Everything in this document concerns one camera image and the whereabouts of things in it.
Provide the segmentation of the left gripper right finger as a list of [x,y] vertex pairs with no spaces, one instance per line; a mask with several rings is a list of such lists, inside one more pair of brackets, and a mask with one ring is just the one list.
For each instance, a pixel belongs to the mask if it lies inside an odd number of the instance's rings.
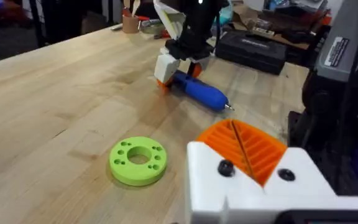
[[239,120],[232,121],[245,164],[236,170],[267,195],[334,197],[336,194],[299,147],[287,147],[273,136]]

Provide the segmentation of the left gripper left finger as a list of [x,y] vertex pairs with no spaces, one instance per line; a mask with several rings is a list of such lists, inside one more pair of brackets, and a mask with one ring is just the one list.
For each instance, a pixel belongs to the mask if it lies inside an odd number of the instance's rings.
[[246,205],[261,186],[253,179],[240,133],[244,123],[220,121],[187,145],[186,223],[256,223]]

